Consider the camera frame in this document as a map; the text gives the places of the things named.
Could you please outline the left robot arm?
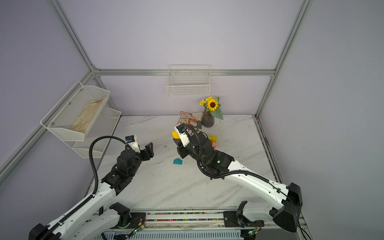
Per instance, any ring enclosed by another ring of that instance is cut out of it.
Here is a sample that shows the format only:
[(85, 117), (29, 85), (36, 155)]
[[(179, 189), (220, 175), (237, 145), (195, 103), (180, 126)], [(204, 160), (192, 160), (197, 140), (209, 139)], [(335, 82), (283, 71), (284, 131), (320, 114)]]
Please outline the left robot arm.
[(89, 218), (127, 187), (136, 175), (141, 163), (154, 156), (153, 143), (140, 152), (126, 149), (118, 157), (114, 170), (89, 194), (61, 217), (46, 226), (36, 225), (29, 233), (30, 240), (91, 240), (110, 228), (142, 226), (144, 214), (131, 215), (130, 209), (121, 203), (112, 204), (108, 210), (90, 221)]

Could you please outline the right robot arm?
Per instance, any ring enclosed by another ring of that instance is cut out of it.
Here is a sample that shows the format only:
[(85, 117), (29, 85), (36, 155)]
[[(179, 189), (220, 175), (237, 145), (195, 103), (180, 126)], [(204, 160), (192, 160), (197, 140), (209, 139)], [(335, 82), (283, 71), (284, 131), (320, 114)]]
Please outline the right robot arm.
[(215, 150), (204, 133), (192, 136), (182, 134), (173, 141), (180, 157), (189, 156), (196, 160), (205, 176), (236, 183), (265, 200), (264, 204), (242, 201), (236, 211), (238, 226), (247, 227), (256, 221), (273, 221), (288, 232), (297, 231), (303, 206), (299, 185), (278, 183), (251, 171), (234, 157)]

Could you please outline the yellow long block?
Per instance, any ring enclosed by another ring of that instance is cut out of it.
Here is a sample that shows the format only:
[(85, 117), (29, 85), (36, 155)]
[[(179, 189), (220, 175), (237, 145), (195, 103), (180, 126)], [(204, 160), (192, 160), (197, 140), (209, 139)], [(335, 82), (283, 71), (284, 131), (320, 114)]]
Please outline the yellow long block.
[(173, 132), (171, 133), (171, 135), (173, 136), (174, 139), (180, 139), (180, 136), (179, 136), (179, 134), (178, 134), (177, 131), (173, 131)]

